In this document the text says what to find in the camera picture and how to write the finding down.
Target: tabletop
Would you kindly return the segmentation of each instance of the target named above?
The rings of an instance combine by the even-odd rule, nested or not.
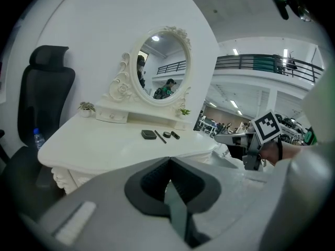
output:
[[[110,123],[76,114],[46,141],[38,160],[48,167],[101,174],[154,158],[196,155],[217,147],[214,139],[197,131],[175,130],[180,139],[164,138],[164,144],[159,137],[145,140],[142,130],[157,130],[161,136],[172,131],[160,124]]]

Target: potted plant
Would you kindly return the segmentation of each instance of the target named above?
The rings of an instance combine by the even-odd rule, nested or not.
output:
[[[89,102],[81,102],[78,109],[80,109],[80,115],[82,117],[90,117],[92,111],[95,112],[94,105]]]
[[[185,119],[185,117],[186,117],[187,115],[189,115],[189,113],[191,112],[190,110],[183,109],[183,108],[180,108],[179,111],[182,113],[182,114],[180,115],[180,118],[181,118],[181,119]]]

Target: white flower pot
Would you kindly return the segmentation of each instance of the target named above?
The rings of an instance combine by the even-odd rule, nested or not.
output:
[[[82,116],[82,117],[90,117],[91,116],[91,110],[83,110],[83,109],[81,109],[80,110],[80,115]]]

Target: chair headrest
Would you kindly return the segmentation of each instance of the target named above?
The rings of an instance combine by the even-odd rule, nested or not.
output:
[[[64,68],[63,59],[69,47],[41,45],[30,56],[29,64],[40,70],[58,71]]]

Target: black pencil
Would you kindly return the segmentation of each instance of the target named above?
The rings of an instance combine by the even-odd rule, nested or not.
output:
[[[164,138],[162,138],[162,136],[161,135],[159,135],[159,133],[155,130],[155,133],[157,134],[157,136],[159,136],[159,138],[166,144],[166,141],[165,141],[165,139]]]

